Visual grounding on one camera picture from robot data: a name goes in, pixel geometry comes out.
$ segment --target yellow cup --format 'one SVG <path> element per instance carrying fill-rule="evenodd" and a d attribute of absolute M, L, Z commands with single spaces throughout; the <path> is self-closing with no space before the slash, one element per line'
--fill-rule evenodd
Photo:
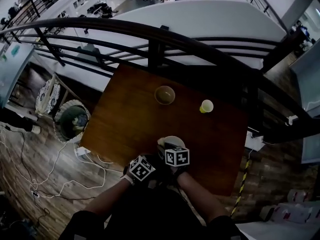
<path fill-rule="evenodd" d="M 211 100 L 205 99 L 201 104 L 200 112 L 204 114 L 210 113 L 212 110 L 214 110 L 214 104 Z"/>

